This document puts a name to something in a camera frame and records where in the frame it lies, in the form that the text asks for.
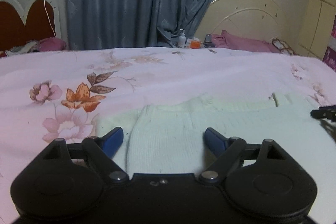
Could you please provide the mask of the cream knit sweater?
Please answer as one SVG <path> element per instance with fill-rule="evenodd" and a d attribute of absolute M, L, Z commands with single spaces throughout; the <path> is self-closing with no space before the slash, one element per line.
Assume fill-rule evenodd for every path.
<path fill-rule="evenodd" d="M 192 173 L 224 196 L 234 223 L 335 223 L 335 124 L 311 100 L 259 102 L 200 96 L 100 115 L 96 134 L 119 129 L 116 163 L 136 174 Z"/>

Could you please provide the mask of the pile of clothes left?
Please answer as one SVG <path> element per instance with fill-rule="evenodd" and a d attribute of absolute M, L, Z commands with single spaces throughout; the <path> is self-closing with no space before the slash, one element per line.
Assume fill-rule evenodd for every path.
<path fill-rule="evenodd" d="M 15 46 L 12 47 L 10 50 L 1 51 L 1 55 L 15 56 L 38 51 L 39 42 L 37 40 L 30 40 L 24 46 Z"/>

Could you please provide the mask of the pink floral bed sheet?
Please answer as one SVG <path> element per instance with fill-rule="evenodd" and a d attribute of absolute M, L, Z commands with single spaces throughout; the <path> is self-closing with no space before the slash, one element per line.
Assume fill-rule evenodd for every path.
<path fill-rule="evenodd" d="M 248 143 L 273 139 L 315 180 L 310 216 L 335 223 L 335 72 L 278 53 L 168 48 L 46 52 L 1 59 L 1 223 L 18 213 L 10 186 L 52 140 L 78 143 L 115 127 L 128 174 L 200 173 L 212 127 Z"/>

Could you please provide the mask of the patterned cushion right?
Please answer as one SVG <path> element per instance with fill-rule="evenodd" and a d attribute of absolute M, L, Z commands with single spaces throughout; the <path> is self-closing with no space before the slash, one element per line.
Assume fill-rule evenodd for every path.
<path fill-rule="evenodd" d="M 272 44 L 274 47 L 276 47 L 280 53 L 288 56 L 294 56 L 295 52 L 292 50 L 292 48 L 284 41 L 281 39 L 273 39 Z"/>

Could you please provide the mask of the cream wardrobe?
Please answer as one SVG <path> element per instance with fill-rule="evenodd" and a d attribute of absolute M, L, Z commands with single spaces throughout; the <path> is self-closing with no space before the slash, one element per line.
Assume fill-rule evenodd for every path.
<path fill-rule="evenodd" d="M 323 59 L 335 20 L 335 0 L 308 0 L 297 53 Z"/>

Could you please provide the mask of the magenta pillow right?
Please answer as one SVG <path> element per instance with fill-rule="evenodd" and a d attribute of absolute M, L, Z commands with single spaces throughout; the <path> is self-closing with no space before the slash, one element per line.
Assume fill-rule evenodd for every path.
<path fill-rule="evenodd" d="M 248 52 L 280 53 L 275 46 L 264 40 L 234 36 L 226 30 L 222 30 L 221 34 L 212 34 L 211 36 L 215 48 L 226 48 Z"/>

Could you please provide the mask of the magenta pillow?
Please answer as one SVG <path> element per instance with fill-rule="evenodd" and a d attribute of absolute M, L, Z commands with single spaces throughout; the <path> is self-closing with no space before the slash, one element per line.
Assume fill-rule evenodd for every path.
<path fill-rule="evenodd" d="M 212 34 L 211 36 L 215 48 L 226 48 L 248 52 L 280 53 L 275 46 L 264 40 L 234 36 L 226 30 L 222 30 L 221 34 Z"/>
<path fill-rule="evenodd" d="M 39 52 L 63 51 L 67 47 L 66 42 L 59 38 L 46 38 L 39 41 Z"/>

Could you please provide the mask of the orange box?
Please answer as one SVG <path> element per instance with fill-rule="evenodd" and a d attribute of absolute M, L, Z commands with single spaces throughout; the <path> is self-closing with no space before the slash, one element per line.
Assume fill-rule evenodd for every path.
<path fill-rule="evenodd" d="M 189 47 L 191 49 L 199 49 L 199 48 L 202 47 L 202 43 L 200 41 L 197 41 L 197 40 L 190 40 Z"/>

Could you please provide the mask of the magenta pillow left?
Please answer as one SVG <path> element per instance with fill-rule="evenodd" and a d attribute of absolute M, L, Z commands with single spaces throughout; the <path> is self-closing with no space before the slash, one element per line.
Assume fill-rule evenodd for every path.
<path fill-rule="evenodd" d="M 59 38 L 46 38 L 39 41 L 39 52 L 63 51 L 67 47 L 66 42 Z"/>

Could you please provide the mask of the white pump bottle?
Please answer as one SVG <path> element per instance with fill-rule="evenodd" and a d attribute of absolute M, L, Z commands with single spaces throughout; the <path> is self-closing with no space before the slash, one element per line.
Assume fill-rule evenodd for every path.
<path fill-rule="evenodd" d="M 177 46 L 178 48 L 184 48 L 185 45 L 186 45 L 186 36 L 185 36 L 185 30 L 184 29 L 180 29 L 181 33 L 179 34 L 179 37 L 178 37 L 178 43 L 177 43 Z"/>

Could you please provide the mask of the cream round headboard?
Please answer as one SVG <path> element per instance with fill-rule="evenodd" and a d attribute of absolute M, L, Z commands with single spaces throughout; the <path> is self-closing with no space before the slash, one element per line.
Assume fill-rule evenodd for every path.
<path fill-rule="evenodd" d="M 223 30 L 241 38 L 290 41 L 285 13 L 273 0 L 212 1 L 194 36 L 203 40 Z"/>

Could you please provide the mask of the red heart headboard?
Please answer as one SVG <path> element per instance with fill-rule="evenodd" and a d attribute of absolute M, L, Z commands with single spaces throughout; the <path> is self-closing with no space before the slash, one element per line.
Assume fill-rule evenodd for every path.
<path fill-rule="evenodd" d="M 1 0 L 1 51 L 51 37 L 62 37 L 56 0 Z"/>

